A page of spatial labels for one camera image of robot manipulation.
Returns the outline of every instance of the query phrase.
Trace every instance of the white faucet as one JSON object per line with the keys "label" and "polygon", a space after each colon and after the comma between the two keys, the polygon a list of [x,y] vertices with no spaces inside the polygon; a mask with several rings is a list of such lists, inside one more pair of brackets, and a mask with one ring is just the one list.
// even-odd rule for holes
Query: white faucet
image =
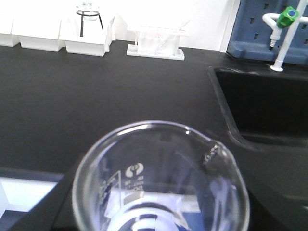
{"label": "white faucet", "polygon": [[[284,58],[290,48],[291,42],[293,40],[294,34],[298,28],[299,23],[308,23],[308,17],[303,17],[303,13],[305,11],[305,8],[308,4],[307,0],[300,0],[297,6],[297,11],[299,12],[298,17],[296,20],[290,25],[290,28],[284,38],[284,42],[280,48],[280,51],[278,53],[278,56],[276,58],[276,61],[274,65],[271,65],[270,68],[274,71],[283,71],[282,64],[284,61]],[[276,41],[280,39],[280,34],[282,29],[278,28],[276,25],[276,21],[279,18],[279,14],[277,13],[267,13],[263,15],[262,19],[263,21],[269,25],[273,29],[273,33],[270,36],[270,50],[275,46]]]}

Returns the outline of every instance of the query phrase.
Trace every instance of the glass beaker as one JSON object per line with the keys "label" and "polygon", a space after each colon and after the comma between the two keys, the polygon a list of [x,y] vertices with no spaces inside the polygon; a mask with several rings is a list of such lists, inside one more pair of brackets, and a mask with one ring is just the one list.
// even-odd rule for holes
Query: glass beaker
{"label": "glass beaker", "polygon": [[231,152],[173,122],[143,121],[96,142],[72,203],[81,231],[245,231],[249,202]]}

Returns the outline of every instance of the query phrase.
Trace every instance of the white box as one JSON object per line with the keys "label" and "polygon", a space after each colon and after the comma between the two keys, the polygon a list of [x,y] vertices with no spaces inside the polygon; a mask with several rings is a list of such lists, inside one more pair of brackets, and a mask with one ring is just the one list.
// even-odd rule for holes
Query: white box
{"label": "white box", "polygon": [[12,35],[13,16],[0,13],[0,45],[13,47],[19,43],[19,38],[16,35]]}
{"label": "white box", "polygon": [[48,15],[15,18],[12,34],[18,35],[23,48],[59,51],[64,42],[59,39],[61,19]]}
{"label": "white box", "polygon": [[115,40],[115,16],[104,14],[102,23],[104,30],[97,16],[96,21],[84,21],[83,37],[80,37],[81,16],[72,15],[62,21],[60,39],[65,41],[68,53],[104,56],[109,52],[110,44]]}

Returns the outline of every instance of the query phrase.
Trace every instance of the green faucet handle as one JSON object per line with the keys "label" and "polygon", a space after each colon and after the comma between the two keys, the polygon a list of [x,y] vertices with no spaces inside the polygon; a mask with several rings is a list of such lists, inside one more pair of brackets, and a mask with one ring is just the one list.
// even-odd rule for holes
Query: green faucet handle
{"label": "green faucet handle", "polygon": [[277,20],[277,26],[280,29],[283,29],[283,28],[291,25],[296,20],[298,15],[299,15],[299,12],[297,10],[295,10],[292,6],[288,6],[280,14],[280,16]]}

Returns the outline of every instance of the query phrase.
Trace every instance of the white wall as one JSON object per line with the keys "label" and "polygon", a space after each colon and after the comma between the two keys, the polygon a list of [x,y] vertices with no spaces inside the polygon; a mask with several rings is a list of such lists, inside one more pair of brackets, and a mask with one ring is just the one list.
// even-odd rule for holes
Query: white wall
{"label": "white wall", "polygon": [[[225,51],[240,0],[96,0],[104,12],[116,13],[116,39],[134,40],[126,31],[127,24],[179,28],[190,20],[184,29],[189,37],[182,37],[180,46]],[[0,0],[0,11],[11,11],[18,16],[42,14],[52,17],[76,11],[80,0]]]}

